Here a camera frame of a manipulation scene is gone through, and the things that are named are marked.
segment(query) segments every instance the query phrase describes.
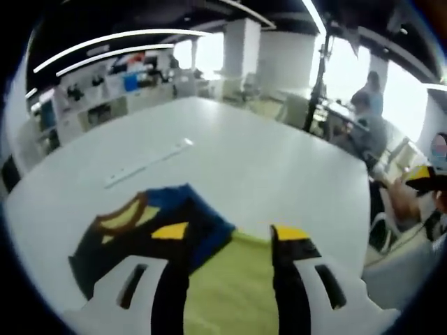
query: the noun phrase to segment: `gray shirt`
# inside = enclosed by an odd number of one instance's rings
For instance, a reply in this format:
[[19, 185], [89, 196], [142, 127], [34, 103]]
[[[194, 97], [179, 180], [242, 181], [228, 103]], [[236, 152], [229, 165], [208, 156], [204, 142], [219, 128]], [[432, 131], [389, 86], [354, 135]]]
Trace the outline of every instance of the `gray shirt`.
[[365, 133], [354, 127], [350, 134], [351, 138], [358, 147], [371, 151], [379, 158], [385, 151], [388, 141], [385, 121], [372, 112], [358, 115], [356, 121], [365, 126], [369, 132]]

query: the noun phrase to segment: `white table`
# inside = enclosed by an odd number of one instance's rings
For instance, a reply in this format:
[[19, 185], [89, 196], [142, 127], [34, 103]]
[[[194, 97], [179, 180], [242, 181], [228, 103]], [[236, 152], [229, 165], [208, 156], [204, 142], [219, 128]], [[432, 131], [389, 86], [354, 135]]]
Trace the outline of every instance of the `white table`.
[[[183, 137], [194, 146], [103, 187], [110, 174]], [[200, 98], [116, 119], [58, 149], [17, 185], [5, 215], [28, 275], [61, 313], [85, 303], [68, 256], [95, 215], [137, 191], [184, 183], [246, 233], [270, 239], [270, 224], [303, 228], [323, 255], [360, 275], [369, 235], [365, 164], [309, 134]]]

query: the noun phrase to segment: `blue cloth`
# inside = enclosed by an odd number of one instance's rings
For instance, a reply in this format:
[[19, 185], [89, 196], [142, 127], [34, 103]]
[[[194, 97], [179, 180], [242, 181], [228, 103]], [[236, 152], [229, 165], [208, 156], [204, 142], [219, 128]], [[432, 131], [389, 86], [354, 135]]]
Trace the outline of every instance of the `blue cloth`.
[[382, 116], [383, 112], [383, 96], [380, 92], [368, 92], [369, 104], [374, 115]]
[[138, 79], [136, 74], [124, 77], [124, 89], [126, 92], [132, 92], [138, 89]]
[[164, 213], [172, 211], [190, 199], [194, 201], [201, 211], [212, 217], [210, 221], [214, 229], [193, 251], [191, 259], [192, 269], [197, 269], [202, 266], [211, 255], [214, 255], [218, 249], [225, 246], [226, 241], [230, 239], [235, 229], [234, 225], [220, 217], [188, 184], [178, 187], [149, 189], [146, 191], [146, 194], [147, 204], [149, 206], [161, 208], [160, 213], [157, 215], [163, 215]]

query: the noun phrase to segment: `office chair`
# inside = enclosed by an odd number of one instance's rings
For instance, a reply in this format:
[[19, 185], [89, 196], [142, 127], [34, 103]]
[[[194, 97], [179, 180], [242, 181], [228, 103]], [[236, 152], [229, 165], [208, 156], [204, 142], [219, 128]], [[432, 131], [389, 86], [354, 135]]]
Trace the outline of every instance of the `office chair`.
[[9, 156], [1, 168], [1, 178], [8, 193], [19, 183], [20, 175], [12, 156]]
[[242, 85], [241, 95], [244, 102], [260, 97], [261, 87], [258, 82], [258, 77], [255, 73], [249, 73], [245, 77], [244, 84]]
[[190, 70], [176, 70], [174, 76], [176, 98], [197, 96], [197, 84], [194, 73]]
[[277, 117], [277, 121], [302, 129], [306, 122], [309, 101], [301, 96], [289, 95]]

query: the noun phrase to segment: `yellow cloth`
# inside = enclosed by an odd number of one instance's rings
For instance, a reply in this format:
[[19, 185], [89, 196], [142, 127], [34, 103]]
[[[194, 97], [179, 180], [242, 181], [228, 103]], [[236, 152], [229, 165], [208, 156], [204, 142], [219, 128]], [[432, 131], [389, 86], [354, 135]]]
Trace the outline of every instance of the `yellow cloth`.
[[185, 335], [278, 334], [270, 243], [240, 232], [190, 278]]

